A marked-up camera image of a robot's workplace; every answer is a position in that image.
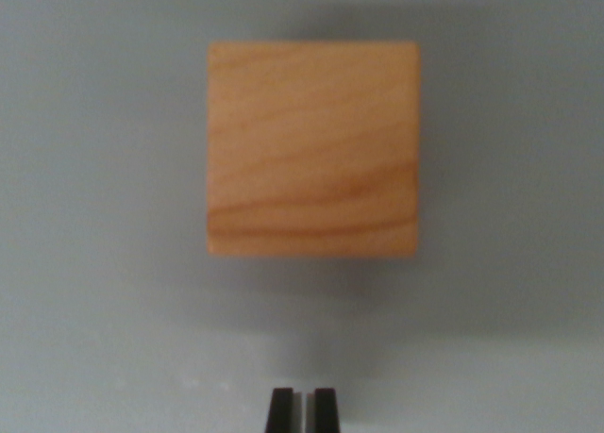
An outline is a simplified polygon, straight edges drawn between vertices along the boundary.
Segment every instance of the wooden block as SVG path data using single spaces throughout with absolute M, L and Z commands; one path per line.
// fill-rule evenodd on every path
M 216 42 L 208 65 L 212 254 L 414 253 L 415 43 Z

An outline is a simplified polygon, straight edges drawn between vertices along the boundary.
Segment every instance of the block face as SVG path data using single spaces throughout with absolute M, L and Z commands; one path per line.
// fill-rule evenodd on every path
M 211 253 L 414 252 L 416 44 L 217 42 L 208 65 Z

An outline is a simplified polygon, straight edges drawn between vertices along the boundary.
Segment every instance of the black clamp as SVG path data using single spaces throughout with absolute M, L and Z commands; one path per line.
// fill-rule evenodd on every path
M 302 431 L 302 413 L 296 415 L 292 388 L 273 390 L 265 433 L 297 433 Z M 315 389 L 307 397 L 306 433 L 340 433 L 338 404 L 334 389 Z

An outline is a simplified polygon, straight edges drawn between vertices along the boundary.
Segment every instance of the light wood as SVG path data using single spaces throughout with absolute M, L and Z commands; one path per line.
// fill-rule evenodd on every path
M 208 65 L 212 254 L 414 253 L 415 43 L 216 42 Z

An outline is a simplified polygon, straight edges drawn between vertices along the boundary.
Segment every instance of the white surface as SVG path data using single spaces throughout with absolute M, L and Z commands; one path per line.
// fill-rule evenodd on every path
M 604 431 L 603 0 L 0 0 L 0 431 Z M 414 260 L 206 255 L 212 39 L 412 38 Z

